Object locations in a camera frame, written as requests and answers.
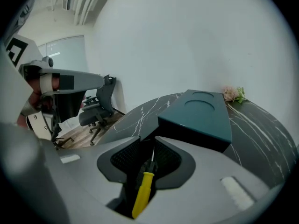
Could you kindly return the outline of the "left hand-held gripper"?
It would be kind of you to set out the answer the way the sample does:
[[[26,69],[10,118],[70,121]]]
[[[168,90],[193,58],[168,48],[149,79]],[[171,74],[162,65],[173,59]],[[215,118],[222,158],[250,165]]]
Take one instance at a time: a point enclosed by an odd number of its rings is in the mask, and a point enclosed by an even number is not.
[[[22,78],[27,82],[39,79],[42,95],[36,108],[27,100],[17,124],[32,130],[38,138],[55,141],[61,128],[58,123],[76,117],[86,91],[104,86],[103,76],[93,73],[52,69],[54,62],[43,56],[36,43],[26,37],[13,35],[6,45],[6,52]],[[59,88],[52,94],[52,78],[59,78]]]

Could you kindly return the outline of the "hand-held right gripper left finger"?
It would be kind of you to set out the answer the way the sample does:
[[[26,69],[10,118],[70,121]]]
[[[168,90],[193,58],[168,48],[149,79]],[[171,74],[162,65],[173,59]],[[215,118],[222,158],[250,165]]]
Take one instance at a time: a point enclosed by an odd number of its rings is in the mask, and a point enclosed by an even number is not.
[[[0,125],[0,173],[17,224],[131,224],[106,207],[62,163],[49,140]]]

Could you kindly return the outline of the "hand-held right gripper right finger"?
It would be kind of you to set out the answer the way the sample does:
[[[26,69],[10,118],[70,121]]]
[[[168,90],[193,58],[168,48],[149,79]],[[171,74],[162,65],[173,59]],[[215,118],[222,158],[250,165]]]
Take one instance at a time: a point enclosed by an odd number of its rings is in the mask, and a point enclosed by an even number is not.
[[[188,179],[176,189],[156,190],[137,221],[142,224],[214,224],[257,204],[269,187],[217,151],[165,137],[158,141],[182,152]]]

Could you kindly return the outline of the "person's left hand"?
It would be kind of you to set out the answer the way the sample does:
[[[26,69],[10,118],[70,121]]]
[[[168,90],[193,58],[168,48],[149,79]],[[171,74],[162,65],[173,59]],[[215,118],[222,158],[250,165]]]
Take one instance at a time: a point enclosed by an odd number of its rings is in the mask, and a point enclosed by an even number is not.
[[[29,80],[28,84],[33,89],[32,94],[30,95],[28,101],[32,105],[32,107],[36,108],[40,102],[41,88],[39,79]],[[52,78],[52,89],[56,91],[59,88],[59,78]]]

